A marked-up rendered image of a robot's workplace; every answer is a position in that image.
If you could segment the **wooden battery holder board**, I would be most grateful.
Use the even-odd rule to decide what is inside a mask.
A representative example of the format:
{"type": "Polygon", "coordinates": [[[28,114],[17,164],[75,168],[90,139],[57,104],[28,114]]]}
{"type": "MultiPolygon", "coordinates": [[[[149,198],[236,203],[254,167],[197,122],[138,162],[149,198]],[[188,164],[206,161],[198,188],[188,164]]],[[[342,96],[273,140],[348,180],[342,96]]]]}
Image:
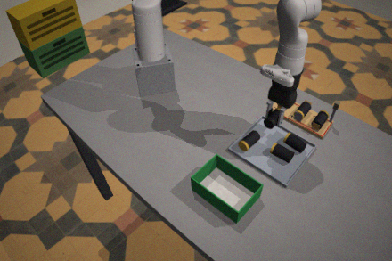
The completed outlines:
{"type": "MultiPolygon", "coordinates": [[[[335,115],[336,110],[339,108],[340,102],[335,101],[333,105],[333,112],[331,114],[331,118],[328,118],[327,121],[324,123],[323,127],[320,129],[320,126],[313,123],[313,120],[317,116],[317,112],[310,110],[305,117],[302,119],[302,114],[295,112],[295,110],[300,106],[301,104],[295,102],[294,105],[290,109],[286,109],[284,111],[284,118],[285,120],[289,121],[291,124],[298,126],[304,130],[306,130],[308,133],[315,135],[319,137],[320,139],[323,139],[328,130],[330,129],[331,125],[333,124],[333,117],[335,115]],[[295,115],[293,115],[295,112],[295,115]],[[320,129],[320,130],[319,130],[320,129]]],[[[282,106],[279,105],[278,103],[273,104],[273,110],[276,108],[281,108],[282,106]]]]}

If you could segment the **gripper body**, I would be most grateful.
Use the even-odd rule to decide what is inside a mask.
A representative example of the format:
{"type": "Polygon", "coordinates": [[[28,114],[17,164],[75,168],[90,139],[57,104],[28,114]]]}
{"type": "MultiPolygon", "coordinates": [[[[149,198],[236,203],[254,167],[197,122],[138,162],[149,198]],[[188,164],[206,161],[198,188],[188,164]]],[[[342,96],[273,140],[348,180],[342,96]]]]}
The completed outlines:
{"type": "Polygon", "coordinates": [[[301,58],[292,59],[281,55],[277,50],[274,65],[265,64],[261,66],[260,73],[272,79],[273,82],[268,92],[269,100],[286,109],[290,109],[294,105],[304,62],[305,55],[301,58]]]}

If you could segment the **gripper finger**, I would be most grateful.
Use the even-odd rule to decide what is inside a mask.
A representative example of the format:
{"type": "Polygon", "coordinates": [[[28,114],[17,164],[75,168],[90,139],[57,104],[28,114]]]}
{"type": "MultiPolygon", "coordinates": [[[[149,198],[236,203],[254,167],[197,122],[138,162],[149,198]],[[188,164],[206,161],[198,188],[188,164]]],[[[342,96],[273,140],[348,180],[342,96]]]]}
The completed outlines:
{"type": "Polygon", "coordinates": [[[282,123],[285,110],[286,110],[286,108],[284,108],[284,107],[280,108],[280,114],[279,114],[279,117],[277,119],[277,124],[276,124],[277,126],[279,126],[282,123]]]}
{"type": "Polygon", "coordinates": [[[269,100],[266,104],[267,104],[267,110],[266,110],[266,115],[265,118],[267,118],[273,111],[273,101],[269,100]]]}

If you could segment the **black battery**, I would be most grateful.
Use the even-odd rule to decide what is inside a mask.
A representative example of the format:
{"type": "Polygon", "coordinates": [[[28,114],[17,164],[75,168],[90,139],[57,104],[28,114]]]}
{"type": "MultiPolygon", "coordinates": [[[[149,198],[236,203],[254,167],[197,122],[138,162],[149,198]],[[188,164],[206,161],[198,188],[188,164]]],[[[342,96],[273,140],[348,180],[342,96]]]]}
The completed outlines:
{"type": "MultiPolygon", "coordinates": [[[[305,117],[305,115],[311,110],[311,104],[309,102],[302,102],[302,104],[298,107],[298,109],[295,112],[298,112],[302,114],[302,119],[305,117]]],[[[295,115],[295,112],[293,115],[295,115]]],[[[302,120],[301,119],[301,120],[302,120]]]]}
{"type": "Polygon", "coordinates": [[[279,117],[280,114],[280,109],[276,108],[265,120],[264,120],[264,125],[269,128],[272,129],[275,127],[275,125],[277,124],[277,119],[279,117]]]}
{"type": "Polygon", "coordinates": [[[251,146],[253,146],[260,139],[260,134],[252,130],[248,135],[246,135],[242,140],[238,142],[239,147],[243,151],[247,151],[251,146]]]}
{"type": "Polygon", "coordinates": [[[315,123],[315,124],[319,125],[320,129],[321,129],[322,126],[324,125],[324,123],[326,122],[326,120],[328,119],[328,117],[329,117],[329,113],[325,110],[321,110],[318,113],[318,115],[315,117],[315,119],[313,120],[312,125],[313,125],[313,123],[315,123]]]}
{"type": "Polygon", "coordinates": [[[287,133],[285,136],[284,143],[288,144],[291,148],[301,153],[305,148],[307,143],[297,138],[295,135],[291,133],[287,133]]]}
{"type": "Polygon", "coordinates": [[[290,151],[289,149],[281,146],[278,143],[274,143],[274,145],[272,146],[272,148],[270,150],[270,153],[272,153],[274,156],[290,163],[295,152],[290,151]]]}

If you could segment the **green open-top box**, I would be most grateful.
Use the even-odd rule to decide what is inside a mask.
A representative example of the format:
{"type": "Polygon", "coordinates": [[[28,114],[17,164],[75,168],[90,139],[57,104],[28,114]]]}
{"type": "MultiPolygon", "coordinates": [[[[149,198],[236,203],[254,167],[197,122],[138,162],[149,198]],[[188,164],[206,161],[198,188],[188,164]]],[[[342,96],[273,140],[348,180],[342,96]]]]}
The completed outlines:
{"type": "Polygon", "coordinates": [[[192,182],[192,191],[236,224],[260,198],[262,189],[263,184],[221,156],[209,160],[192,182]]]}

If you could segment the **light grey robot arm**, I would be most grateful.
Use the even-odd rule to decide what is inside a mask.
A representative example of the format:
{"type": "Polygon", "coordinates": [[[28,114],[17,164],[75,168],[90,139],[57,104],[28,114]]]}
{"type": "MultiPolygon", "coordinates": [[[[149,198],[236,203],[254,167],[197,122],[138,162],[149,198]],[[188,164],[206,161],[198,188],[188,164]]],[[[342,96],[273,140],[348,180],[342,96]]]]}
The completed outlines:
{"type": "MultiPolygon", "coordinates": [[[[280,32],[278,52],[281,55],[292,59],[305,55],[308,34],[298,27],[299,23],[318,17],[321,8],[321,0],[279,1],[276,13],[280,32]]],[[[161,60],[165,56],[161,0],[133,0],[132,12],[139,58],[147,62],[161,60]]]]}

